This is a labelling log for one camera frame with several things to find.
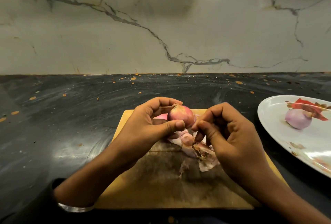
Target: left hand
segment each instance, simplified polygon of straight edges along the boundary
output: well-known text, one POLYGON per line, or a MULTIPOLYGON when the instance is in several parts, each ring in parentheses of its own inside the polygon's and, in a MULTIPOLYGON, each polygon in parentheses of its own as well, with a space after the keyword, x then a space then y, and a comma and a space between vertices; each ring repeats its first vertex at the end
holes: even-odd
POLYGON ((168 97, 156 97, 137 106, 110 148, 116 148, 121 163, 128 168, 143 157, 160 139, 185 129, 182 120, 153 119, 169 113, 172 105, 183 102, 168 97))

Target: wall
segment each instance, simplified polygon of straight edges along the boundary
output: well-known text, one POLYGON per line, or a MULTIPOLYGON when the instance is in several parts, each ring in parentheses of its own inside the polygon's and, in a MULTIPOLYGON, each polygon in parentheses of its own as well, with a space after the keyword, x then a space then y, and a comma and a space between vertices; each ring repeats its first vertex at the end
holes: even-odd
POLYGON ((0 0, 0 74, 331 71, 331 0, 0 0))

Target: wooden cutting board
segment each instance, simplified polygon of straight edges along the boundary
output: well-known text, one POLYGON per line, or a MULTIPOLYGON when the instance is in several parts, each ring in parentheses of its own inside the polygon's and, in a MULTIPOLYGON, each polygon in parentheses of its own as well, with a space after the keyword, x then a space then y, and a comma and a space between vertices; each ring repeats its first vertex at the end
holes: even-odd
MULTIPOLYGON (((202 115, 206 109, 192 109, 202 115)), ((133 110, 126 110, 113 140, 133 110)), ((272 171, 285 184, 265 154, 272 171)), ((181 163, 188 157, 168 141, 157 142, 130 170, 120 175, 102 193, 95 207, 102 209, 232 208, 253 209, 260 203, 226 175, 220 165, 200 172, 192 159, 190 169, 179 178, 181 163)))

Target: silver bangle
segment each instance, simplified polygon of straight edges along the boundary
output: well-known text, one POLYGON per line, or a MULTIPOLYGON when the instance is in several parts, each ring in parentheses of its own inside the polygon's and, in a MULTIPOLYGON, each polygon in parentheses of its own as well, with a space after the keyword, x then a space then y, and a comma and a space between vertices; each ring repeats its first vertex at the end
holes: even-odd
POLYGON ((60 208, 62 208, 64 211, 71 212, 71 213, 85 213, 85 212, 88 212, 88 211, 91 211, 92 209, 94 209, 94 205, 88 206, 88 207, 74 207, 74 206, 67 206, 67 205, 58 203, 58 206, 60 208))

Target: black marble countertop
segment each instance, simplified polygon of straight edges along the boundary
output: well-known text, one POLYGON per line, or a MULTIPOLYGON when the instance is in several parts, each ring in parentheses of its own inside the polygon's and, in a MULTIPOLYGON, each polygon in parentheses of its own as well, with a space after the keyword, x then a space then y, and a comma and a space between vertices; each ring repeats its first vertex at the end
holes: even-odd
POLYGON ((331 75, 0 76, 0 118, 6 117, 0 122, 0 218, 21 209, 52 179, 68 177, 93 159, 110 143, 123 111, 156 96, 179 99, 190 108, 229 102, 254 122, 292 190, 331 218, 331 180, 284 150, 257 118, 263 99, 283 94, 330 101, 331 75))

